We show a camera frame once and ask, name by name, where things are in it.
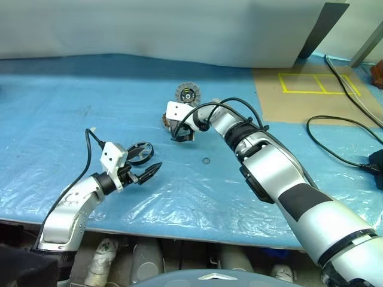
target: blue tarp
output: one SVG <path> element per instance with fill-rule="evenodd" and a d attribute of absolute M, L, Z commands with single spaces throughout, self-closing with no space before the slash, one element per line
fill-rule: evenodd
<path fill-rule="evenodd" d="M 89 229 L 298 248 L 281 212 L 252 193 L 219 135 L 210 130 L 198 133 L 195 142 L 170 141 L 161 117 L 185 81 L 200 86 L 202 102 L 237 96 L 261 111 L 250 69 L 124 55 L 0 61 L 0 219 L 42 222 L 83 169 L 84 130 L 95 127 L 101 139 L 126 148 L 138 141 L 154 145 L 153 159 L 137 173 L 158 161 L 163 165 L 144 185 L 109 195 L 91 214 Z M 370 89 L 382 102 L 377 89 Z M 268 124 L 324 192 L 383 235 L 383 192 L 372 175 L 326 154 L 303 124 Z M 355 161 L 367 162 L 367 155 L 382 148 L 356 127 L 314 125 L 312 130 Z M 93 144 L 88 175 L 101 171 L 100 155 Z"/>

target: robotic arm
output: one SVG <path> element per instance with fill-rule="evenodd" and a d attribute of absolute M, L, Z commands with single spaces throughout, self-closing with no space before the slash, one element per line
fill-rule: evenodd
<path fill-rule="evenodd" d="M 236 155 L 255 195 L 281 209 L 303 248 L 323 269 L 324 283 L 383 286 L 383 237 L 345 205 L 307 184 L 299 161 L 265 129 L 214 102 L 195 109 L 169 102 L 166 122 L 179 142 L 194 140 L 194 132 L 213 126 Z"/>
<path fill-rule="evenodd" d="M 104 201 L 105 196 L 131 184 L 143 184 L 162 163 L 150 166 L 141 175 L 134 175 L 127 161 L 128 151 L 121 145 L 106 142 L 103 145 L 101 165 L 103 172 L 94 173 L 70 188 L 49 213 L 33 252 L 55 258 L 59 266 L 57 285 L 70 286 L 74 258 L 80 247 L 90 213 Z"/>

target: black cable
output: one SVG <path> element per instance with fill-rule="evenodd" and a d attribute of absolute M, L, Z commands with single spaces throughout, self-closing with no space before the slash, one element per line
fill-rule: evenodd
<path fill-rule="evenodd" d="M 186 120 L 188 119 L 188 117 L 190 117 L 191 115 L 193 115 L 193 113 L 195 111 L 198 111 L 199 109 L 205 107 L 205 106 L 222 106 L 226 109 L 228 109 L 230 112 L 232 112 L 233 114 L 235 114 L 237 117 L 241 118 L 242 120 L 246 121 L 247 119 L 244 118 L 243 115 L 241 115 L 239 112 L 237 112 L 235 109 L 233 109 L 231 106 L 227 106 L 227 105 L 224 105 L 222 103 L 213 103 L 213 102 L 210 102 L 210 103 L 203 103 L 202 105 L 199 105 L 197 107 L 195 107 L 194 109 L 192 109 L 190 112 L 187 113 L 187 115 L 182 119 L 182 121 L 180 121 L 177 125 L 177 128 L 175 129 L 174 133 L 172 134 L 172 137 L 175 138 L 178 134 L 178 132 L 180 131 L 180 129 L 182 128 L 182 126 L 184 125 L 184 123 L 186 122 Z"/>
<path fill-rule="evenodd" d="M 362 113 L 364 113 L 370 120 L 372 120 L 375 124 L 377 124 L 379 127 L 383 128 L 383 125 L 377 121 L 376 119 L 374 119 L 373 117 L 371 117 L 371 115 L 366 112 L 362 106 L 360 106 L 351 96 L 350 94 L 348 93 L 347 91 L 347 88 L 345 87 L 343 81 L 342 81 L 342 78 L 338 75 L 338 73 L 333 69 L 331 63 L 329 62 L 328 58 L 327 58 L 327 55 L 324 56 L 324 61 L 326 62 L 327 66 L 329 66 L 329 68 L 331 69 L 331 71 L 333 72 L 334 76 L 336 77 L 336 79 L 338 80 L 338 82 L 341 84 L 342 86 L 342 89 L 343 91 L 345 92 L 347 98 L 359 109 L 362 111 Z"/>
<path fill-rule="evenodd" d="M 34 249 L 37 249 L 38 248 L 38 244 L 39 244 L 39 241 L 40 241 L 40 238 L 41 238 L 41 235 L 42 235 L 42 230 L 44 229 L 44 225 L 45 225 L 45 222 L 47 221 L 47 218 L 49 216 L 49 214 L 52 213 L 52 211 L 56 208 L 56 206 L 59 204 L 59 202 L 62 200 L 62 198 L 65 196 L 65 194 L 85 175 L 85 173 L 88 171 L 88 168 L 90 166 L 90 161 L 92 159 L 92 147 L 90 145 L 90 139 L 89 139 L 89 134 L 91 134 L 91 136 L 97 141 L 97 143 L 102 144 L 103 142 L 100 141 L 96 135 L 90 130 L 90 129 L 86 129 L 85 130 L 85 140 L 86 140 L 86 146 L 87 146 L 87 150 L 88 150 L 88 156 L 87 156 L 87 162 L 86 162 L 86 165 L 85 165 L 85 168 L 84 170 L 80 173 L 80 175 L 70 184 L 68 185 L 67 188 L 65 188 L 65 190 L 60 194 L 60 196 L 56 199 L 56 201 L 53 203 L 52 207 L 49 209 L 47 215 L 45 216 L 44 220 L 42 221 L 42 224 L 41 224 L 41 227 L 40 227 L 40 231 L 37 235 L 37 238 L 36 238 L 36 241 L 35 241 L 35 244 L 34 244 Z"/>
<path fill-rule="evenodd" d="M 259 114 L 257 113 L 257 111 L 248 103 L 248 102 L 246 102 L 245 100 L 242 100 L 242 99 L 240 99 L 240 98 L 238 98 L 238 97 L 228 97 L 227 99 L 225 99 L 225 100 L 222 100 L 220 103 L 226 103 L 226 102 L 230 102 L 230 101 L 236 101 L 236 102 L 240 102 L 240 103 L 242 103 L 242 104 L 244 104 L 252 113 L 253 113 L 253 115 L 255 116 L 255 118 L 256 118 L 256 120 L 257 120 L 257 122 L 258 122 L 258 126 L 259 126 L 259 128 L 260 129 L 264 129 L 264 127 L 263 127 L 263 123 L 262 123 L 262 120 L 261 120 L 261 118 L 260 118 L 260 116 L 259 116 Z M 209 114 L 209 117 L 208 117 L 208 120 L 207 120 L 207 122 L 209 123 L 210 122 L 210 119 L 211 119 L 211 117 L 212 117 L 212 115 L 213 115 L 213 113 L 215 112 L 215 110 L 217 109 L 218 107 L 216 106 L 212 111 L 211 111 L 211 113 Z"/>
<path fill-rule="evenodd" d="M 262 127 L 263 131 L 271 138 L 273 139 L 278 145 L 280 145 L 281 147 L 283 147 L 286 151 L 288 151 L 290 154 L 293 154 L 283 143 L 281 143 L 275 136 L 273 136 L 272 134 L 268 133 L 267 132 L 267 126 L 263 126 L 262 124 L 262 121 L 257 113 L 257 111 L 248 103 L 246 102 L 245 100 L 242 100 L 240 98 L 233 98 L 233 97 L 230 97 L 230 98 L 227 98 L 225 100 L 222 100 L 220 103 L 204 103 L 200 106 L 197 106 L 195 107 L 194 109 L 192 109 L 183 119 L 182 121 L 180 121 L 177 125 L 177 128 L 175 129 L 175 132 L 174 134 L 172 135 L 173 138 L 175 138 L 178 134 L 178 132 L 180 131 L 180 128 L 183 126 L 183 124 L 185 123 L 186 119 L 188 119 L 188 117 L 190 117 L 195 111 L 197 111 L 198 109 L 201 109 L 203 108 L 204 106 L 212 106 L 212 105 L 215 105 L 216 108 L 218 108 L 219 106 L 222 106 L 226 109 L 228 109 L 229 111 L 233 112 L 235 115 L 237 115 L 239 118 L 241 118 L 242 120 L 246 121 L 247 119 L 241 115 L 239 112 L 235 111 L 231 106 L 227 106 L 227 105 L 224 105 L 223 103 L 224 102 L 228 102 L 229 100 L 237 100 L 238 102 L 241 102 L 243 103 L 245 106 L 247 106 L 254 114 L 254 116 L 257 118 L 257 121 L 258 121 L 258 124 Z M 214 112 L 214 109 L 212 110 L 212 112 L 210 113 L 209 117 L 208 117 L 208 122 L 210 121 L 210 118 L 211 118 L 211 115 L 213 114 Z M 309 184 L 318 189 L 317 185 L 315 184 L 314 180 L 311 178 L 310 174 L 308 173 L 308 171 L 304 168 L 304 166 L 300 163 L 300 161 L 297 159 L 299 165 L 301 166 L 302 170 L 303 170 L 303 175 L 305 176 L 305 178 L 307 179 L 307 181 L 309 182 Z"/>
<path fill-rule="evenodd" d="M 89 134 L 92 136 L 93 139 L 98 143 L 98 145 L 101 147 L 101 149 L 104 149 L 105 142 L 100 140 L 90 129 L 87 129 Z"/>
<path fill-rule="evenodd" d="M 354 163 L 352 161 L 349 161 L 349 160 L 346 160 L 344 158 L 342 158 L 341 156 L 337 155 L 335 152 L 333 152 L 332 150 L 330 150 L 328 147 L 324 146 L 323 144 L 321 144 L 315 137 L 314 135 L 311 133 L 310 131 L 310 122 L 312 120 L 341 120 L 341 121 L 348 121 L 350 123 L 353 123 L 353 124 L 356 124 L 362 128 L 364 128 L 365 130 L 367 130 L 376 140 L 378 140 L 381 144 L 383 144 L 383 140 L 377 136 L 370 128 L 366 127 L 364 124 L 362 123 L 359 123 L 358 121 L 354 121 L 354 120 L 351 120 L 349 118 L 342 118 L 342 117 L 334 117 L 332 115 L 316 115 L 312 118 L 310 118 L 307 123 L 306 123 L 306 130 L 307 130 L 307 133 L 309 135 L 309 137 L 317 144 L 319 145 L 322 149 L 324 149 L 325 151 L 327 151 L 328 153 L 330 153 L 331 155 L 333 155 L 334 157 L 336 157 L 337 159 L 343 161 L 344 163 L 347 163 L 347 164 L 350 164 L 352 166 L 355 166 L 355 167 L 359 167 L 359 168 L 362 168 L 362 169 L 367 169 L 369 170 L 370 169 L 370 166 L 369 164 L 361 164 L 361 163 Z"/>

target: gray panel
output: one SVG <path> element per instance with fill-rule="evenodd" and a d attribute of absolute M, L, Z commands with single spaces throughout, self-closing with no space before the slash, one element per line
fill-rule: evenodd
<path fill-rule="evenodd" d="M 361 46 L 355 56 L 352 57 L 349 65 L 353 68 L 357 67 L 375 48 L 375 46 L 379 44 L 381 39 L 383 39 L 383 21 L 378 25 L 378 27 L 376 27 L 371 36 L 367 39 L 363 46 Z"/>
<path fill-rule="evenodd" d="M 119 53 L 289 68 L 324 1 L 6 1 L 0 58 Z"/>
<path fill-rule="evenodd" d="M 310 35 L 308 36 L 305 45 L 299 53 L 298 58 L 308 58 L 312 52 L 319 46 L 320 42 L 327 36 L 332 27 L 336 24 L 343 13 L 347 10 L 349 4 L 345 3 L 325 3 L 318 21 Z"/>

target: cardboard sheet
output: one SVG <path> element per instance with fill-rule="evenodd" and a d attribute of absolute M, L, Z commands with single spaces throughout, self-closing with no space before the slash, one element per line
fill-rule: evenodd
<path fill-rule="evenodd" d="M 336 67 L 354 91 L 377 117 L 382 106 L 354 71 Z M 325 65 L 296 65 L 291 69 L 255 69 L 257 94 L 266 121 L 305 123 L 314 115 L 352 118 L 367 126 L 376 126 L 346 97 L 336 77 Z M 321 124 L 350 125 L 345 121 L 320 120 Z"/>

